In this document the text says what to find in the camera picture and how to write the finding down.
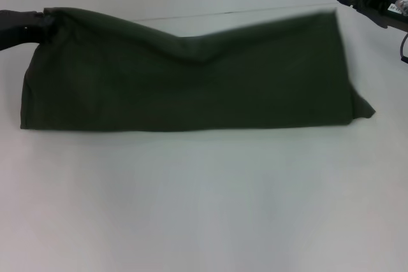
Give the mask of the dark green FREE t-shirt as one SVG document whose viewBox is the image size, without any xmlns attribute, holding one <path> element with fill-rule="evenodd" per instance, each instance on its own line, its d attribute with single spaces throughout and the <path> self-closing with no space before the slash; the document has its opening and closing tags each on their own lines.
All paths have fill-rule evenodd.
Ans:
<svg viewBox="0 0 408 272">
<path fill-rule="evenodd" d="M 180 132 L 347 125 L 374 114 L 354 89 L 334 12 L 177 37 L 52 8 L 25 73 L 20 126 Z"/>
</svg>

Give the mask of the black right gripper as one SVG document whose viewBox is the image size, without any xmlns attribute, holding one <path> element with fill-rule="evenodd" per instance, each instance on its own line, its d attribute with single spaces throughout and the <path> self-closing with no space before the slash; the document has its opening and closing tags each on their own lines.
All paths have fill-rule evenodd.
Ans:
<svg viewBox="0 0 408 272">
<path fill-rule="evenodd" d="M 356 7 L 356 11 L 368 17 L 383 29 L 392 27 L 408 32 L 408 16 L 390 10 L 397 0 L 337 0 L 348 7 Z"/>
</svg>

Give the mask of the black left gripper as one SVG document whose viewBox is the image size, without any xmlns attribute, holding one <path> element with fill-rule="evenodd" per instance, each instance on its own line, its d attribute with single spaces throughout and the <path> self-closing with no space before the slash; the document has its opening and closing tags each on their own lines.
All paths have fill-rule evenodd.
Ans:
<svg viewBox="0 0 408 272">
<path fill-rule="evenodd" d="M 36 11 L 0 10 L 0 43 L 42 43 L 54 28 L 54 17 Z"/>
</svg>

